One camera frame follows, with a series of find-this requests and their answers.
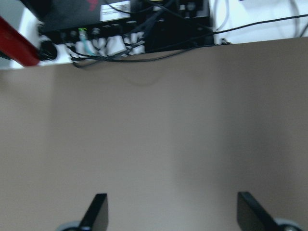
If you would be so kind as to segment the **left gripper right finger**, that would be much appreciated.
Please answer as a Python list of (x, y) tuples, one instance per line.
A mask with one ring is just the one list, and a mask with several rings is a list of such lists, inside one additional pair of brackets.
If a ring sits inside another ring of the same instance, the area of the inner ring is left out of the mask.
[(237, 193), (237, 223), (242, 231), (279, 231), (273, 217), (249, 192)]

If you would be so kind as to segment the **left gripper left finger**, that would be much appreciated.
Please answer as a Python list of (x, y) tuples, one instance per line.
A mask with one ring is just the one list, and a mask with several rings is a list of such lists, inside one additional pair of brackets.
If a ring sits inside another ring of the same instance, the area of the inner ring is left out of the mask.
[(79, 231), (106, 231), (108, 228), (108, 197), (106, 193), (96, 194), (82, 218)]

